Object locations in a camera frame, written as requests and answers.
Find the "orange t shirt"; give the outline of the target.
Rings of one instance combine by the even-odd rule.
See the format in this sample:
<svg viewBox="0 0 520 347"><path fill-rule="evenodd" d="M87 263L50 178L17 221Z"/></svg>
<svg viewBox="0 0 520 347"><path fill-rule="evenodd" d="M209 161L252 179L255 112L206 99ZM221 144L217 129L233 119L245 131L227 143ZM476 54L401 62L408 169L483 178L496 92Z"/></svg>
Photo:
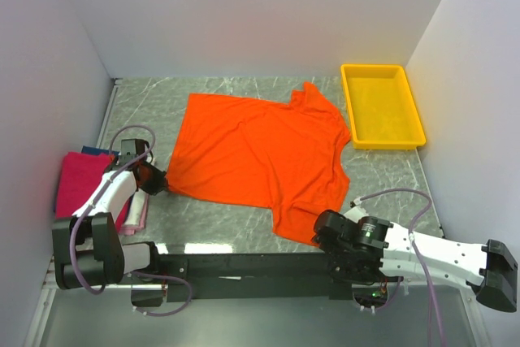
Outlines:
<svg viewBox="0 0 520 347"><path fill-rule="evenodd" d="M312 83L287 103L192 93L167 169L171 192L267 208L272 231L309 245L325 210L349 189L341 155L351 138L339 109Z"/></svg>

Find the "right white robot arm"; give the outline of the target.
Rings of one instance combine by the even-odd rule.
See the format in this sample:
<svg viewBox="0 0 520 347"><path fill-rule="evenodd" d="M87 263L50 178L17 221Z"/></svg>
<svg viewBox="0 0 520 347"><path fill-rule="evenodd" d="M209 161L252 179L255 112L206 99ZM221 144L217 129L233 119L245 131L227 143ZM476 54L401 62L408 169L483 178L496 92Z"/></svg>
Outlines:
<svg viewBox="0 0 520 347"><path fill-rule="evenodd" d="M409 232L356 206L346 215L326 210L314 224L313 242L329 257L331 274L353 284L394 277L469 289L493 310L517 310L518 262L496 240L468 244Z"/></svg>

